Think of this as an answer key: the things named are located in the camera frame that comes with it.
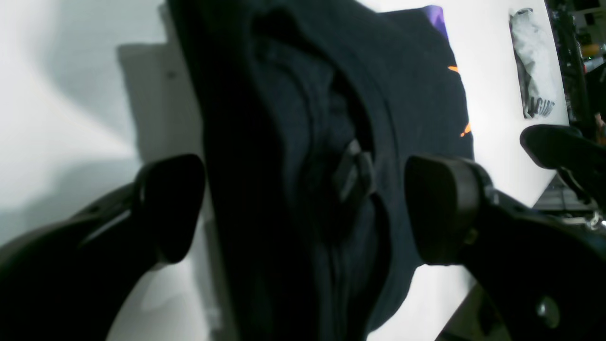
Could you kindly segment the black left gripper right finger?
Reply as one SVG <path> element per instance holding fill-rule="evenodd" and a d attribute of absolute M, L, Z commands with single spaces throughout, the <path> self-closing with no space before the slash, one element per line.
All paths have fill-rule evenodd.
<path fill-rule="evenodd" d="M 461 158 L 410 157 L 405 196 L 428 265 L 463 265 L 513 341 L 605 339 L 605 238 L 540 214 Z"/>

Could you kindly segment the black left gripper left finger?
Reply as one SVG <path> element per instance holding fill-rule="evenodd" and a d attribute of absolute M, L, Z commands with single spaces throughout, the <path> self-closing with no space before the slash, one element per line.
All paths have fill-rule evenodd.
<path fill-rule="evenodd" d="M 104 341 L 150 270 L 190 250 L 205 191 L 195 154 L 145 165 L 134 181 L 62 222 L 1 247 L 3 341 Z"/>

